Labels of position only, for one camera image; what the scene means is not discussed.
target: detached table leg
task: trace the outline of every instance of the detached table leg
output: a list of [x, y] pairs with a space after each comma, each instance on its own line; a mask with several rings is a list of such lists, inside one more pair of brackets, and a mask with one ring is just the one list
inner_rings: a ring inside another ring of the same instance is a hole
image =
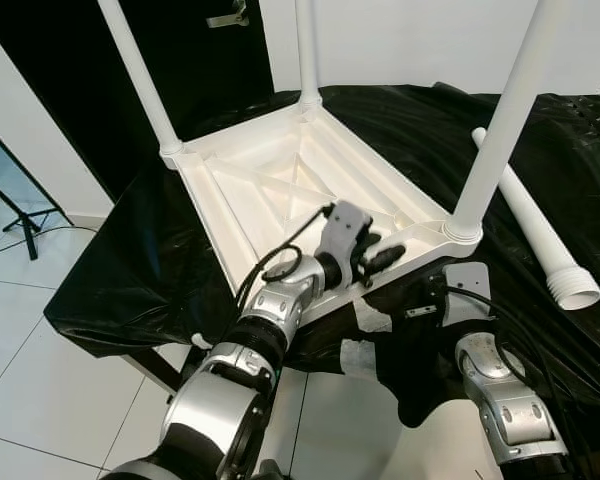
[[175, 395], [180, 388], [182, 376], [158, 352], [149, 348], [141, 352], [122, 355], [127, 363], [149, 377], [154, 383]]

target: black plastic sheet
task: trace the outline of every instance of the black plastic sheet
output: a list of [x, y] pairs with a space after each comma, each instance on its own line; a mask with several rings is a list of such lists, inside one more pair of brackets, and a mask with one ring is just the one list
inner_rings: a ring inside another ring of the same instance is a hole
[[[498, 98], [444, 85], [328, 87], [322, 94], [331, 113], [449, 211], [476, 155], [470, 132], [488, 126]], [[281, 93], [188, 130], [192, 138], [204, 135], [296, 99], [297, 93]], [[600, 97], [538, 97], [512, 165], [600, 285]], [[427, 279], [442, 265], [482, 261], [489, 267], [492, 298], [515, 311], [545, 345], [561, 391], [600, 409], [600, 302], [575, 312], [556, 306], [500, 194], [491, 203], [484, 230], [484, 240], [468, 259], [441, 259], [366, 297], [392, 316], [392, 333], [360, 331], [347, 306], [301, 328], [287, 365], [342, 373], [342, 340], [373, 341], [378, 379], [400, 400], [402, 421], [417, 425], [442, 401], [462, 396], [462, 390], [438, 352], [439, 318], [406, 320], [401, 312], [431, 303]], [[232, 303], [182, 182], [156, 160], [122, 196], [45, 314], [58, 332], [101, 357], [190, 343], [197, 332], [216, 342]]]

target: white tile floor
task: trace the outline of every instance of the white tile floor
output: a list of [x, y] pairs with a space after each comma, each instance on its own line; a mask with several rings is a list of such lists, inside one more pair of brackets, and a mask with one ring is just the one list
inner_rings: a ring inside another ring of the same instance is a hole
[[[0, 203], [0, 247], [21, 238], [1, 232], [11, 217]], [[92, 236], [59, 230], [40, 237], [35, 262], [25, 245], [0, 253], [0, 480], [96, 480], [155, 447], [167, 394], [121, 359], [92, 358], [42, 316]], [[160, 352], [179, 368], [187, 348]], [[275, 458], [295, 480], [373, 480], [407, 438], [413, 454], [398, 455], [405, 466], [394, 465], [397, 473], [383, 480], [476, 480], [476, 470], [485, 480], [500, 478], [472, 405], [444, 405], [410, 431], [396, 408], [377, 383], [285, 369], [261, 458]], [[428, 447], [436, 442], [444, 447]]]

